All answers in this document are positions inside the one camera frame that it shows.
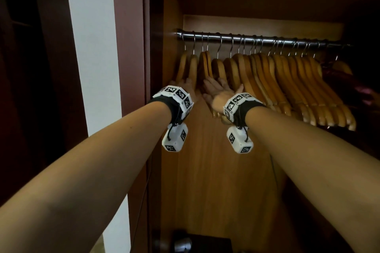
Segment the clothes rod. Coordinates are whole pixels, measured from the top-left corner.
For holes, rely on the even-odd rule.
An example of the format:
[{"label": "clothes rod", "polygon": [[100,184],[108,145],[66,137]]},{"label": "clothes rod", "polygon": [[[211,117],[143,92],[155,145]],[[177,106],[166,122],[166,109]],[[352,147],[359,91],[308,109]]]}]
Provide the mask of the clothes rod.
[{"label": "clothes rod", "polygon": [[317,39],[297,39],[297,38],[283,38],[283,37],[263,37],[263,36],[252,36],[252,35],[232,35],[232,34],[220,34],[220,33],[207,33],[207,32],[193,32],[193,31],[183,31],[181,29],[177,30],[177,36],[178,39],[182,39],[184,41],[201,41],[202,36],[203,36],[203,42],[207,43],[207,39],[209,43],[220,43],[222,40],[222,44],[224,43],[232,43],[232,39],[234,41],[234,44],[239,45],[241,41],[241,45],[244,44],[252,44],[254,41],[256,44],[257,40],[257,45],[260,46],[263,44],[263,46],[273,46],[274,42],[277,41],[279,42],[278,46],[293,46],[294,43],[296,42],[296,47],[297,48],[305,48],[305,46],[309,47],[317,47],[320,49],[329,47],[329,48],[343,48],[343,47],[351,47],[352,45],[350,44],[342,44],[339,41],[329,41],[327,39],[325,40],[317,40]]}]

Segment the white tracking cube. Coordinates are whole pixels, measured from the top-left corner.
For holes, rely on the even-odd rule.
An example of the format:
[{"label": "white tracking cube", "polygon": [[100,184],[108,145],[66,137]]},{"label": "white tracking cube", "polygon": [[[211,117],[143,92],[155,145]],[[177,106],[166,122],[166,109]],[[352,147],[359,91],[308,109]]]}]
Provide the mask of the white tracking cube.
[{"label": "white tracking cube", "polygon": [[247,133],[244,128],[238,129],[236,126],[231,126],[227,130],[227,138],[236,153],[249,153],[254,147],[254,143],[249,137],[248,140],[245,141],[247,139]]},{"label": "white tracking cube", "polygon": [[162,146],[166,151],[178,152],[182,149],[183,143],[185,142],[188,133],[188,129],[185,123],[173,126],[173,128],[170,130],[171,126],[172,124],[169,124],[168,130],[166,131],[166,134],[162,140]]}]

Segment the hand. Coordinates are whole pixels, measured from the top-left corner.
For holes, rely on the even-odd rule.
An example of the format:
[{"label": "hand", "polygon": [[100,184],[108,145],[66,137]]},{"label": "hand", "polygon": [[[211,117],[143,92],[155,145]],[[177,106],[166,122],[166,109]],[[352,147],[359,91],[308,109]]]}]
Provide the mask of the hand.
[{"label": "hand", "polygon": [[240,85],[236,92],[228,86],[226,81],[219,78],[220,84],[213,78],[207,76],[204,82],[204,88],[207,94],[203,94],[204,100],[212,106],[212,109],[223,114],[223,107],[227,101],[236,93],[243,92],[243,84]]},{"label": "hand", "polygon": [[191,100],[194,103],[197,102],[197,96],[195,95],[195,92],[194,92],[194,89],[193,89],[193,81],[190,78],[187,78],[186,82],[183,79],[181,79],[178,82],[178,84],[176,84],[175,81],[172,80],[172,81],[169,82],[169,85],[175,85],[175,86],[182,87],[183,89],[185,89],[185,91],[187,93],[190,94]]}]

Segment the black wrist strap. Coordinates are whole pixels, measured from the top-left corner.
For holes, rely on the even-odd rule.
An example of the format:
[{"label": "black wrist strap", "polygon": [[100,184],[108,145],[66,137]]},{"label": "black wrist strap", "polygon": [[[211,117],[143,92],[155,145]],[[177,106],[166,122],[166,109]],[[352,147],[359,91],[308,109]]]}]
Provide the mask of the black wrist strap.
[{"label": "black wrist strap", "polygon": [[156,101],[163,102],[169,107],[170,112],[171,112],[171,121],[170,121],[171,124],[179,124],[180,123],[182,110],[181,110],[181,107],[179,106],[178,102],[176,102],[171,97],[161,95],[161,96],[150,99],[147,104],[152,103],[152,102],[156,102]]},{"label": "black wrist strap", "polygon": [[240,104],[237,108],[237,111],[234,114],[234,124],[236,127],[241,129],[242,127],[247,127],[245,123],[245,116],[247,115],[247,112],[257,106],[266,107],[263,103],[258,101],[245,101],[244,103]]}]

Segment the forearm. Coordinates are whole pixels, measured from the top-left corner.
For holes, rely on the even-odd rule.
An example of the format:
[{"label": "forearm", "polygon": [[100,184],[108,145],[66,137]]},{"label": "forearm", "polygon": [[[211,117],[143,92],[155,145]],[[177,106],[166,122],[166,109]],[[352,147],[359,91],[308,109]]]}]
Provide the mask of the forearm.
[{"label": "forearm", "polygon": [[380,161],[322,129],[264,107],[251,109],[245,121],[354,250],[380,250]]},{"label": "forearm", "polygon": [[170,120],[150,103],[51,164],[0,209],[0,251],[88,252]]}]

